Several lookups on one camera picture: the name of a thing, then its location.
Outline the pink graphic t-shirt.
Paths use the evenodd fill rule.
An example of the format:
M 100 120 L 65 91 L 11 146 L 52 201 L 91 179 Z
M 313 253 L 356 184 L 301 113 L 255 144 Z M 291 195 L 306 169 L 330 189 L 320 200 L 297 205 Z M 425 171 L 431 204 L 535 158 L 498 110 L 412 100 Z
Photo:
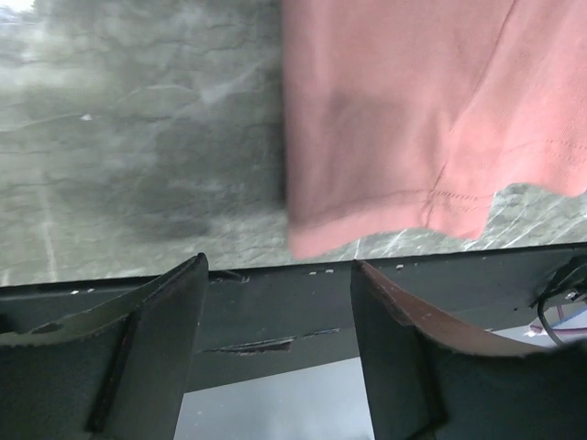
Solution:
M 583 1 L 285 1 L 288 244 L 477 238 L 513 183 L 586 189 Z

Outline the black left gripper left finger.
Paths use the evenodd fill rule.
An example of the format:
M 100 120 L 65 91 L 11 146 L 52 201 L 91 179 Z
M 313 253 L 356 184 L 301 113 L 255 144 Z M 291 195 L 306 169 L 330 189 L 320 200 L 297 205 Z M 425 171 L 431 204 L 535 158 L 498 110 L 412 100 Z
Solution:
M 91 308 L 1 300 L 4 439 L 171 439 L 208 287 L 198 254 Z

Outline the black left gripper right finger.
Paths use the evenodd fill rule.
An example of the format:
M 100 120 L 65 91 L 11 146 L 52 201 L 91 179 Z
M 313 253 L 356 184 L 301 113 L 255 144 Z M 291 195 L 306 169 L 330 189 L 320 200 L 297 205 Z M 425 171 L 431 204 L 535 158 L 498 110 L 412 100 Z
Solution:
M 467 324 L 355 262 L 350 295 L 378 439 L 583 439 L 586 344 Z

